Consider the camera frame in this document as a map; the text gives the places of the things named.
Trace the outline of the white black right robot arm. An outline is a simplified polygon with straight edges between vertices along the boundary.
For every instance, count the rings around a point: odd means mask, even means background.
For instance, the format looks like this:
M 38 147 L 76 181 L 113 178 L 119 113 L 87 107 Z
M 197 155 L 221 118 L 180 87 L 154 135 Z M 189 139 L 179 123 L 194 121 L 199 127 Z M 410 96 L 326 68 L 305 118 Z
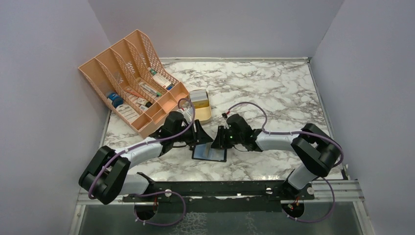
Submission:
M 342 156 L 341 147 L 316 125 L 308 123 L 293 132 L 269 132 L 253 129 L 243 117 L 232 115 L 226 120 L 227 127 L 219 126 L 213 149 L 230 149 L 242 145 L 248 151 L 268 150 L 296 153 L 302 164 L 293 170 L 282 186 L 283 195 L 295 199 L 311 181 L 326 177 Z

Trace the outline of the black leather card holder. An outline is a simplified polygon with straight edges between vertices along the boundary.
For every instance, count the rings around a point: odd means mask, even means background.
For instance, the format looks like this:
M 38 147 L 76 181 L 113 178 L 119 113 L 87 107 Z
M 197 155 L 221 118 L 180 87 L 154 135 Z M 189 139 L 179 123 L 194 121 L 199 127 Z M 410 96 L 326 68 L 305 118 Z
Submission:
M 192 159 L 201 161 L 226 162 L 227 151 L 225 149 L 211 148 L 211 142 L 195 146 L 192 151 Z

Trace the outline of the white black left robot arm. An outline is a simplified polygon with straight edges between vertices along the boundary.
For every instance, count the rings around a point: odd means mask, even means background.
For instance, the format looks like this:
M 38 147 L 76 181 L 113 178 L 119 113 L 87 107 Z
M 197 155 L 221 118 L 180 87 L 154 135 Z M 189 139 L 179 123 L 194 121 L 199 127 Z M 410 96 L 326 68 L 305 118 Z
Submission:
M 117 196 L 127 193 L 123 186 L 131 167 L 164 155 L 176 142 L 195 147 L 212 141 L 199 120 L 186 120 L 183 113 L 172 111 L 164 124 L 141 142 L 119 150 L 106 145 L 100 147 L 81 174 L 78 184 L 91 199 L 107 205 Z

